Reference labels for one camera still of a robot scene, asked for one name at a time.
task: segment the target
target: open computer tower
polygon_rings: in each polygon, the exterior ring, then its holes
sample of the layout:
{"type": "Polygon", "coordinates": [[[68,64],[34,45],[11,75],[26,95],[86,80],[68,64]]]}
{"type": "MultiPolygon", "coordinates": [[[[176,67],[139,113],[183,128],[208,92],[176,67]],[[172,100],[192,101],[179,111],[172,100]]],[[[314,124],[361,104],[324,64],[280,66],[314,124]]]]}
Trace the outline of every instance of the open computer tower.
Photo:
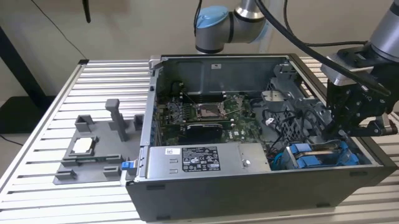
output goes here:
{"type": "Polygon", "coordinates": [[[370,137],[322,138],[326,87],[296,55],[167,55],[151,72],[142,220],[334,207],[397,170],[370,137]]]}

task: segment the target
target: motherboard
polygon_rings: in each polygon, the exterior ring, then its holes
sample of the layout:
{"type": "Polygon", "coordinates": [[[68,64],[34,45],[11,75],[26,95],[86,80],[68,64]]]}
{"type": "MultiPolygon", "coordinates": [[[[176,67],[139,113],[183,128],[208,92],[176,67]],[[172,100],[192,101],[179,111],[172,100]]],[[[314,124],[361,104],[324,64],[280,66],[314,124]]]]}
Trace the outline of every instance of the motherboard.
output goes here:
{"type": "Polygon", "coordinates": [[[244,93],[190,96],[183,93],[159,104],[162,145],[227,142],[260,143],[262,128],[244,93]]]}

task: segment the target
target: aluminum extrusion table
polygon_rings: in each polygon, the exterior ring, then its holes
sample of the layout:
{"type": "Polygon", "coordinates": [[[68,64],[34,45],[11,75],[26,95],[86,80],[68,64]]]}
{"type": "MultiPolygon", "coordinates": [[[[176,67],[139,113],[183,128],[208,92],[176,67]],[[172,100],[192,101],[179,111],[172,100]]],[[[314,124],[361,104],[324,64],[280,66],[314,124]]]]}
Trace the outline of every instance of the aluminum extrusion table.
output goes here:
{"type": "MultiPolygon", "coordinates": [[[[326,84],[320,63],[308,57],[302,59],[326,84]]],[[[74,122],[78,115],[91,114],[94,120],[111,120],[110,112],[104,109],[108,98],[120,99],[124,118],[144,113],[148,82],[147,60],[91,60],[87,65],[80,64],[76,67],[0,180],[2,224],[144,223],[120,182],[55,185],[52,181],[75,132],[74,122]]],[[[395,114],[391,119],[399,123],[395,114]]],[[[399,164],[399,135],[374,139],[399,164]]],[[[190,224],[398,222],[399,171],[378,186],[359,189],[335,208],[210,217],[194,219],[190,224]]]]}

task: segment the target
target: black cable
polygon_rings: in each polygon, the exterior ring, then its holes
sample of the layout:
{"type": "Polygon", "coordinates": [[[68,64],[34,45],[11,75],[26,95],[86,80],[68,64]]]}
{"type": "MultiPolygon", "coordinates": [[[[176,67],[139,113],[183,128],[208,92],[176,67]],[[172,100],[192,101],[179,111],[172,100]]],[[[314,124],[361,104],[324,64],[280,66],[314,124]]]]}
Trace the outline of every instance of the black cable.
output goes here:
{"type": "Polygon", "coordinates": [[[64,36],[64,39],[70,42],[70,44],[75,47],[75,49],[79,51],[79,53],[82,54],[83,58],[87,59],[86,55],[82,53],[82,51],[79,50],[79,48],[75,46],[75,44],[68,40],[66,34],[63,33],[63,31],[60,30],[60,28],[58,27],[58,25],[55,24],[55,22],[51,20],[51,18],[48,17],[48,15],[43,12],[42,8],[39,7],[39,5],[36,4],[36,2],[34,0],[31,0],[31,2],[35,4],[35,6],[38,7],[38,9],[40,10],[40,12],[43,13],[43,15],[48,18],[48,20],[51,21],[52,25],[55,25],[55,27],[58,28],[58,30],[60,31],[62,35],[64,36]]]}
{"type": "Polygon", "coordinates": [[[262,14],[264,15],[268,22],[274,25],[276,30],[283,34],[283,36],[288,39],[288,41],[314,59],[316,59],[320,63],[327,65],[346,77],[351,78],[355,82],[365,85],[369,89],[377,91],[383,96],[389,96],[391,94],[390,90],[387,90],[374,79],[367,79],[357,74],[354,74],[350,70],[342,67],[338,63],[330,60],[327,57],[320,55],[314,49],[311,49],[298,38],[292,35],[292,33],[286,29],[286,27],[280,24],[276,20],[274,15],[270,13],[268,9],[266,8],[262,0],[255,0],[256,5],[260,9],[262,14]]]}
{"type": "MultiPolygon", "coordinates": [[[[284,0],[284,9],[283,9],[284,24],[286,24],[287,30],[291,32],[292,35],[295,35],[294,31],[291,29],[290,23],[288,23],[287,6],[288,6],[288,0],[284,0]]],[[[367,41],[345,41],[345,42],[332,42],[332,43],[306,43],[304,42],[304,44],[308,47],[331,47],[331,46],[354,45],[354,44],[365,45],[366,43],[367,43],[367,41]]]]}
{"type": "Polygon", "coordinates": [[[14,144],[18,144],[18,145],[20,145],[20,146],[24,146],[23,144],[18,143],[16,141],[12,141],[12,140],[7,139],[2,134],[0,134],[0,137],[2,137],[6,141],[8,141],[8,142],[11,142],[11,143],[14,143],[14,144]]]}
{"type": "Polygon", "coordinates": [[[196,35],[196,32],[198,32],[198,20],[199,20],[199,15],[200,15],[200,6],[202,6],[202,0],[199,0],[199,6],[198,6],[198,10],[195,11],[195,17],[194,17],[194,36],[196,35]]]}
{"type": "Polygon", "coordinates": [[[292,120],[295,118],[296,118],[296,116],[291,116],[291,117],[283,119],[280,123],[276,123],[276,126],[280,128],[280,131],[279,131],[280,133],[278,133],[279,137],[276,138],[276,140],[275,140],[274,144],[271,145],[270,149],[274,148],[275,144],[280,141],[280,139],[282,139],[282,137],[284,135],[283,134],[283,126],[282,126],[282,124],[284,124],[286,122],[288,122],[290,120],[292,120]]]}

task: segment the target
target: black stand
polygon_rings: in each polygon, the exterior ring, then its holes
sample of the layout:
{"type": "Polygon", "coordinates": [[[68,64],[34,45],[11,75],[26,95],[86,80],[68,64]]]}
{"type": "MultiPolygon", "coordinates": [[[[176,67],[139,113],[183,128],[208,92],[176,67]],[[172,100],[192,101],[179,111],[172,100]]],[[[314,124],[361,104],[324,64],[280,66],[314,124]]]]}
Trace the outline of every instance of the black stand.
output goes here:
{"type": "Polygon", "coordinates": [[[0,27],[0,57],[28,97],[11,97],[0,108],[0,134],[31,133],[55,97],[47,97],[0,27]]]}

